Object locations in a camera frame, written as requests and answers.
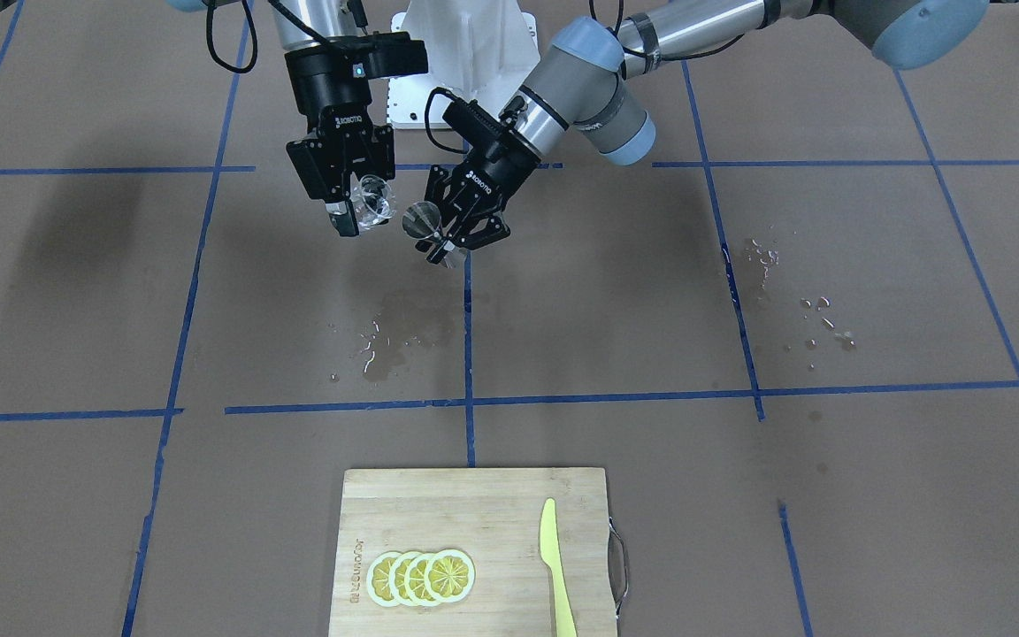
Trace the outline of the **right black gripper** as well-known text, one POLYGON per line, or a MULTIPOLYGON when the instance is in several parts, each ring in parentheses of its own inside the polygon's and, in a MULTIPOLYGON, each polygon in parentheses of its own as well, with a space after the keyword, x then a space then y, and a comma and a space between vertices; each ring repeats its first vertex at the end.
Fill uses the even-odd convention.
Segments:
POLYGON ((351 178, 391 181, 396 173, 394 129, 373 124, 372 79, 353 77, 352 53, 311 47, 286 54, 296 109, 307 120, 306 137, 287 143, 287 156, 307 197, 324 203, 342 237, 361 234, 351 178))

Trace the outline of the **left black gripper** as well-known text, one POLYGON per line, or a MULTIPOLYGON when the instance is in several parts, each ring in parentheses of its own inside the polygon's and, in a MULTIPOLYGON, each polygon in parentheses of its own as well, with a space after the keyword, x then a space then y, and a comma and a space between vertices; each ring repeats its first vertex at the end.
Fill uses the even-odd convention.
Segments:
POLYGON ((502 215, 539 165, 540 157, 512 134, 488 148, 469 150, 452 169, 433 165, 421 201, 421 251, 427 261, 462 266, 466 250, 509 237, 502 215))

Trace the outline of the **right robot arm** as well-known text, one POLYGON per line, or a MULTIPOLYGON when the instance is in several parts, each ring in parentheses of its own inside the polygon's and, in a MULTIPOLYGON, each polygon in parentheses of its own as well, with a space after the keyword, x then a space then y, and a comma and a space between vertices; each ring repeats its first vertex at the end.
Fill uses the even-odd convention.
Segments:
POLYGON ((272 1, 294 105, 306 132, 287 142, 307 197, 336 233, 356 237, 391 220, 394 130, 372 121, 375 79, 423 73, 421 41, 368 29, 360 1, 272 1))

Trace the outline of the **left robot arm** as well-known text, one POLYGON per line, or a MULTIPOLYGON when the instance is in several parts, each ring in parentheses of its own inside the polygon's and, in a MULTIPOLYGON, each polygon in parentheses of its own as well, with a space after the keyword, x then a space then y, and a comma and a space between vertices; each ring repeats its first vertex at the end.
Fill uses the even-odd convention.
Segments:
POLYGON ((782 19, 832 18, 895 70, 946 55, 980 24, 986 1, 675 1, 615 26, 578 17, 555 34, 496 114, 445 88, 444 118, 470 148, 454 168, 433 165, 425 196, 403 214, 404 233, 428 262, 509 237, 502 217, 566 130, 615 165, 642 160, 655 122, 627 81, 671 62, 713 56, 782 19))

